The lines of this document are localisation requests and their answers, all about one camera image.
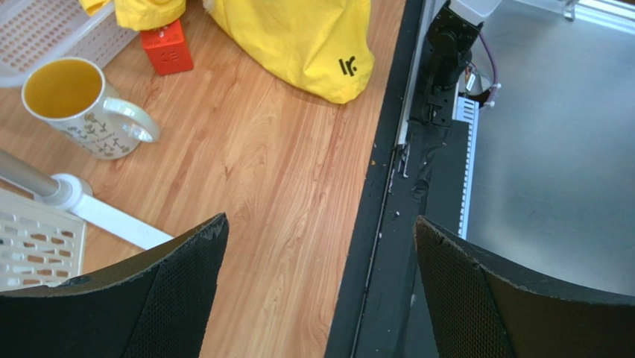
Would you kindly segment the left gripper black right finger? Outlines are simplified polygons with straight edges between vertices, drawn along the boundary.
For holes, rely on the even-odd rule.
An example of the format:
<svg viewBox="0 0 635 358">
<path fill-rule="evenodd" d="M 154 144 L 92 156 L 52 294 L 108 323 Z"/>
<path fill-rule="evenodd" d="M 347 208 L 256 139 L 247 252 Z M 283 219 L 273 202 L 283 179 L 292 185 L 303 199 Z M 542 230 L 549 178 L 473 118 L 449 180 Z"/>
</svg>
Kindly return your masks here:
<svg viewBox="0 0 635 358">
<path fill-rule="evenodd" d="M 441 357 L 634 355 L 632 296 L 539 273 L 425 216 L 414 244 Z"/>
</svg>

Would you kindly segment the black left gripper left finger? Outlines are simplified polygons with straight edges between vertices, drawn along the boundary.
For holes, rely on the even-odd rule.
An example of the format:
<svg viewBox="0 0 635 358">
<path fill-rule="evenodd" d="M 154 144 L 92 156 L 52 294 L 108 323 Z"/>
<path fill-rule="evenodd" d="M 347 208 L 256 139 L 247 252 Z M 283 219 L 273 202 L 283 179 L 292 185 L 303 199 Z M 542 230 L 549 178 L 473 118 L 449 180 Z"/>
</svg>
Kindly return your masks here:
<svg viewBox="0 0 635 358">
<path fill-rule="evenodd" d="M 198 357 L 230 232 L 224 213 L 59 286 L 1 294 L 3 357 Z"/>
</svg>

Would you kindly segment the yellow shorts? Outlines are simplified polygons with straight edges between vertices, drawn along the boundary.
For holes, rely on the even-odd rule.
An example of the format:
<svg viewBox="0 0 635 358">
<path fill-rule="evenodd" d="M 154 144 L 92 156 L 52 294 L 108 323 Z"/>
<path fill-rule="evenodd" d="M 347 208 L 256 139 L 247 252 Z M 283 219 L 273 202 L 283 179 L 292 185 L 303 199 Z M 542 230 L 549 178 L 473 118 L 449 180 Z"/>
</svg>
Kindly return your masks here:
<svg viewBox="0 0 635 358">
<path fill-rule="evenodd" d="M 185 13 L 185 1 L 115 1 L 120 27 L 148 31 Z M 362 93 L 373 71 L 370 1 L 204 1 L 203 7 L 259 65 L 333 104 Z"/>
</svg>

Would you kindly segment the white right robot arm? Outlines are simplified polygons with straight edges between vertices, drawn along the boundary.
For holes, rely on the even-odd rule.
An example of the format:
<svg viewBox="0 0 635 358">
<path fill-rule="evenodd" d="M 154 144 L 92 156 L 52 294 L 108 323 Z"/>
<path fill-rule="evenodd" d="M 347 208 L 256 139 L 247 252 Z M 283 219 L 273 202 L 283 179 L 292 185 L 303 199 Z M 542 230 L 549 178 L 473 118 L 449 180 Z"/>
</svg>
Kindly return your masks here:
<svg viewBox="0 0 635 358">
<path fill-rule="evenodd" d="M 484 22 L 501 0 L 446 1 L 426 33 L 429 57 L 423 61 L 424 78 L 433 88 L 453 88 L 471 61 L 471 49 Z"/>
</svg>

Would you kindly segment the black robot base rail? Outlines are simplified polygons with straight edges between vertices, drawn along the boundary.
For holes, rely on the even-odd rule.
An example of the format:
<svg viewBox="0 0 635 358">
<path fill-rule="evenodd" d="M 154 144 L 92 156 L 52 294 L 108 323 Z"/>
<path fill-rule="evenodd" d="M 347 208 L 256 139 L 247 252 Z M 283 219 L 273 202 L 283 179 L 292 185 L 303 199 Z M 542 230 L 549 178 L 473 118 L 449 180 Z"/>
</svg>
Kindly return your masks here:
<svg viewBox="0 0 635 358">
<path fill-rule="evenodd" d="M 461 222 L 468 126 L 454 92 L 426 106 L 418 84 L 441 1 L 408 1 L 364 179 L 326 357 L 435 357 L 413 229 L 429 215 Z"/>
</svg>

